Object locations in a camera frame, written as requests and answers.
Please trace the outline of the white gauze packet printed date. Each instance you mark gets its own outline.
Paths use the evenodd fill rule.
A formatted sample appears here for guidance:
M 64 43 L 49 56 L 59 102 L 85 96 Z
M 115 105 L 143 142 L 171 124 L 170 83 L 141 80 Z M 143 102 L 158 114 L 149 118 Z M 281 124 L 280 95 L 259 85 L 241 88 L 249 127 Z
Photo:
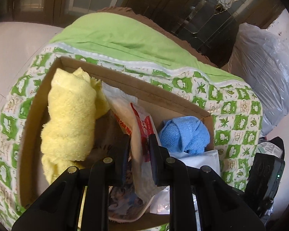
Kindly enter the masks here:
M 186 166 L 193 168 L 201 168 L 204 165 L 210 166 L 219 176 L 220 173 L 220 162 L 217 150 L 206 151 L 201 154 L 188 154 L 182 153 L 171 153 L 171 157 L 174 157 L 182 161 Z M 163 187 L 163 190 L 155 195 L 152 203 L 149 207 L 150 213 L 166 215 L 170 213 L 170 187 Z

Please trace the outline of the red white labelled packet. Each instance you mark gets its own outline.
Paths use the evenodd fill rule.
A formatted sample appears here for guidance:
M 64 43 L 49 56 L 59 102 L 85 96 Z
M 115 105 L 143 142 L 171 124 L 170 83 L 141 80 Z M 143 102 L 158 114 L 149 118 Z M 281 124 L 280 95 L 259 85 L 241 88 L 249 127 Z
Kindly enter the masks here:
M 158 96 L 141 90 L 137 90 L 137 96 L 130 95 L 105 82 L 102 82 L 102 91 L 117 121 L 131 137 L 131 164 L 135 193 L 142 201 L 149 202 L 163 190 L 163 187 L 156 186 L 152 176 L 148 148 L 149 135 L 144 122 L 150 113 L 140 106 L 138 101 L 142 99 L 152 103 Z

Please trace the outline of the shallow cardboard box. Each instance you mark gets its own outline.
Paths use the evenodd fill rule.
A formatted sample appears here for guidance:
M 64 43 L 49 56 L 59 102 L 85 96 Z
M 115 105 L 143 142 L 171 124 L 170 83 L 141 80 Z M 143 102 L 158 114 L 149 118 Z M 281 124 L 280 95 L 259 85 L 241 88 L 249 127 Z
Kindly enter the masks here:
M 142 99 L 138 101 L 140 106 L 143 106 L 150 113 L 157 127 L 160 127 L 164 120 L 176 116 L 195 116 L 201 119 L 209 130 L 213 129 L 213 120 L 208 112 L 171 92 L 105 67 L 67 57 L 57 58 L 33 98 L 25 124 L 21 151 L 18 156 L 20 160 L 18 172 L 20 175 L 17 184 L 20 190 L 20 203 L 26 206 L 26 210 L 49 187 L 45 185 L 42 170 L 38 167 L 41 144 L 40 133 L 42 125 L 48 120 L 47 106 L 51 80 L 59 68 L 68 72 L 82 68 L 91 76 L 130 95 L 137 96 L 137 90 L 148 91 L 157 95 L 158 97 L 153 99 L 152 103 Z M 108 224 L 108 230 L 118 229 L 117 224 Z

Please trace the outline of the cartoon print plastic case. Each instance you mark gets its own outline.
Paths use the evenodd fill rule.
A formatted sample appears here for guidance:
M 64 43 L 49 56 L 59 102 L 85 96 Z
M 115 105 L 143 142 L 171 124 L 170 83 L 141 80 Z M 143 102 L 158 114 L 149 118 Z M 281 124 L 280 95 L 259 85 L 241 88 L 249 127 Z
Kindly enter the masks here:
M 117 223 L 131 223 L 140 219 L 154 197 L 149 201 L 140 199 L 134 190 L 131 168 L 127 169 L 126 181 L 120 187 L 112 187 L 108 199 L 108 218 Z

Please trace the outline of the blue towel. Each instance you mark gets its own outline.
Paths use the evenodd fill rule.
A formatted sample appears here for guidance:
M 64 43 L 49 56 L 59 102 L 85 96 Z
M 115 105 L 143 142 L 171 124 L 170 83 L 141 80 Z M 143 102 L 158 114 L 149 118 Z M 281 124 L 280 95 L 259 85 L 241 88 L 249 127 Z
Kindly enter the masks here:
M 171 153 L 202 154 L 210 143 L 210 134 L 201 120 L 183 116 L 165 121 L 159 132 L 160 143 Z

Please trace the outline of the yellow towel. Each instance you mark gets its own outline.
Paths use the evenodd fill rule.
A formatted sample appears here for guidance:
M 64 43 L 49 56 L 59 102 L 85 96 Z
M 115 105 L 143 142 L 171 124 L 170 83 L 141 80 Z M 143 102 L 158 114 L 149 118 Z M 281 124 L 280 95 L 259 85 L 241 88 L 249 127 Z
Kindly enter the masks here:
M 42 166 L 49 184 L 86 159 L 94 144 L 95 122 L 108 111 L 100 80 L 82 68 L 73 73 L 56 70 L 48 94 L 50 120 L 40 134 Z

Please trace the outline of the large clear plastic bag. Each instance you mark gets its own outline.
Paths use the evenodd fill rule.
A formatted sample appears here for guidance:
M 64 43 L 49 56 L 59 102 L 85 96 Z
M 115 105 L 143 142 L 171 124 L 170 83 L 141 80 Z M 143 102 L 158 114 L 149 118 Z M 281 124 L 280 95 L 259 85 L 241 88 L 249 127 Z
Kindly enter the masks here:
M 263 108 L 262 135 L 289 113 L 289 47 L 257 26 L 239 26 L 228 62 L 229 72 L 250 85 Z

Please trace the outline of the dark wooden glass door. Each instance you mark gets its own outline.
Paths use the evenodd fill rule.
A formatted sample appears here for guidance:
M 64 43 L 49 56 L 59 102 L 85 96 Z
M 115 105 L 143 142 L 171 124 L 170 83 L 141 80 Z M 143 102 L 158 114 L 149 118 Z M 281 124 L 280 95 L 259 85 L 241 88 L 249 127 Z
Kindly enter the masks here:
M 13 0 L 10 10 L 17 21 L 64 27 L 111 6 L 151 19 L 204 55 L 230 53 L 241 23 L 266 29 L 284 10 L 280 0 Z

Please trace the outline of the green white patterned quilt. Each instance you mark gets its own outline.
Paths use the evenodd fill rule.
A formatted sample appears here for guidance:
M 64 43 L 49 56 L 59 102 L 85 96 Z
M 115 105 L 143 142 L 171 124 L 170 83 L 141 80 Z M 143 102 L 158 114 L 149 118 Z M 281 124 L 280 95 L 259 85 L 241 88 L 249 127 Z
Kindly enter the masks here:
M 0 222 L 11 229 L 24 212 L 16 185 L 17 152 L 32 99 L 57 57 L 70 57 L 174 93 L 213 117 L 213 144 L 223 180 L 244 190 L 263 109 L 240 77 L 207 64 L 191 46 L 153 21 L 100 12 L 55 35 L 11 88 L 0 112 Z

